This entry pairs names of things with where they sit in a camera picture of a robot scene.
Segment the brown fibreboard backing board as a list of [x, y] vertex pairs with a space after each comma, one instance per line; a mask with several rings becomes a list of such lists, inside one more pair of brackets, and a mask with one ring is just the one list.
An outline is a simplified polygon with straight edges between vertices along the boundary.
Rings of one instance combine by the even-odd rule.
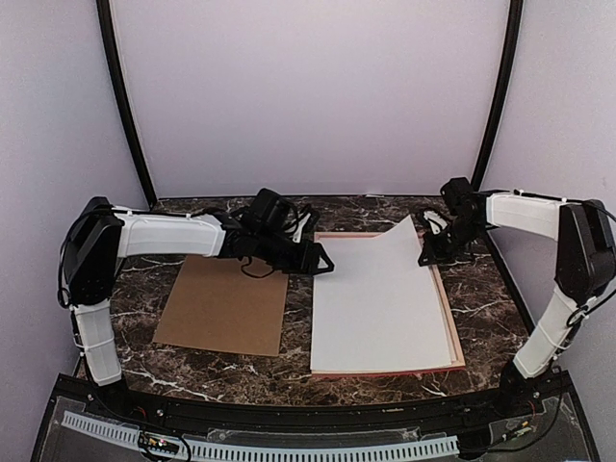
[[218, 352], [279, 354], [289, 277], [256, 260], [189, 255], [172, 287], [155, 343]]

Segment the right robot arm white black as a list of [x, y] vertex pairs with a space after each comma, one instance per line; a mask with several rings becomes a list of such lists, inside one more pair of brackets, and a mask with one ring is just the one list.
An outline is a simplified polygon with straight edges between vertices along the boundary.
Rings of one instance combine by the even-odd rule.
[[512, 228], [556, 242], [555, 287], [545, 312], [516, 353], [510, 374], [543, 374], [591, 313], [614, 297], [615, 216], [597, 199], [569, 199], [514, 190], [476, 191], [463, 177], [441, 196], [452, 220], [423, 235], [421, 266], [454, 259], [490, 228]]

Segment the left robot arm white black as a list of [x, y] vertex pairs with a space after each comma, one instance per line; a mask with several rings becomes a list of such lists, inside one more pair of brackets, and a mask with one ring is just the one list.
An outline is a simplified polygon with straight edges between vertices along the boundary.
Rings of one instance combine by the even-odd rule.
[[335, 265], [307, 236], [319, 218], [311, 205], [297, 208], [269, 189], [232, 212], [156, 213], [115, 206], [104, 196], [91, 198], [61, 245], [57, 299], [71, 313], [90, 378], [102, 386], [99, 405], [116, 420], [136, 411], [135, 397], [117, 384], [122, 371], [111, 322], [113, 289], [126, 258], [200, 255], [246, 266], [260, 260], [273, 272], [320, 275]]

